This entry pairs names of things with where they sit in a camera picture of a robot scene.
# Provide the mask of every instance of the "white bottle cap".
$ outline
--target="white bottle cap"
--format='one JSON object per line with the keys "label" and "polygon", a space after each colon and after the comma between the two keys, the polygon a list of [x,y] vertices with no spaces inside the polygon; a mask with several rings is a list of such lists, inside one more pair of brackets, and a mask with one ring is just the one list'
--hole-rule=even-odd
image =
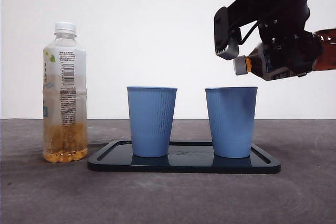
{"label": "white bottle cap", "polygon": [[55,33],[68,33],[76,35],[76,25],[70,22],[57,22]]}
{"label": "white bottle cap", "polygon": [[245,56],[238,56],[233,61],[233,66],[235,68],[235,72],[237,76],[242,74],[247,74],[247,66]]}

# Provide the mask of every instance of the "barcode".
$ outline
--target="barcode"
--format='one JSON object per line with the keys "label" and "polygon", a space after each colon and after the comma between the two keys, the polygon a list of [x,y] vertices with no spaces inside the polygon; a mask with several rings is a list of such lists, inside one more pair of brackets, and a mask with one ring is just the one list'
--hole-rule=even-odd
{"label": "barcode", "polygon": [[74,64],[62,64],[62,84],[64,86],[75,85]]}

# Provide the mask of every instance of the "gray bottle cap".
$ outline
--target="gray bottle cap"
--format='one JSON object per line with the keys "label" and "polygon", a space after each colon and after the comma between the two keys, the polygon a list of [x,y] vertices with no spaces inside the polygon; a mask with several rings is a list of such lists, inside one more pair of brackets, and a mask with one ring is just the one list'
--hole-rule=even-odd
{"label": "gray bottle cap", "polygon": [[247,66],[245,56],[238,56],[233,61],[233,66],[235,68],[235,72],[237,76],[242,74],[247,74]]}

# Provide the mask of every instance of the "plastic bottle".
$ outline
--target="plastic bottle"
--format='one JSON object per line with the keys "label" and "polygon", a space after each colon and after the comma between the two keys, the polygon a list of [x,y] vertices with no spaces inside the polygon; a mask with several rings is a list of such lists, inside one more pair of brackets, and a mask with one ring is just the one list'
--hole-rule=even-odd
{"label": "plastic bottle", "polygon": [[[321,30],[316,32],[316,35],[321,42],[323,53],[312,64],[312,70],[336,69],[336,29]],[[274,68],[268,48],[264,44],[259,44],[247,57],[235,58],[234,68],[238,76],[252,72],[267,81],[296,76],[288,67]]]}
{"label": "plastic bottle", "polygon": [[313,71],[336,69],[336,28],[321,30],[316,34],[322,43],[323,54],[317,58]]}
{"label": "plastic bottle", "polygon": [[88,152],[86,52],[75,41],[74,24],[56,23],[55,35],[43,50],[43,156],[53,163],[79,160]]}

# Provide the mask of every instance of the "bottle neck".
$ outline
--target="bottle neck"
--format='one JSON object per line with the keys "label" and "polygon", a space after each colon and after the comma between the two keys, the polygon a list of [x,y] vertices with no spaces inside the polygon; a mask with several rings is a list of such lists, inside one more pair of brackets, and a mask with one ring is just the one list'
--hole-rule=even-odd
{"label": "bottle neck", "polygon": [[75,34],[69,34],[69,33],[55,33],[56,39],[75,39]]}

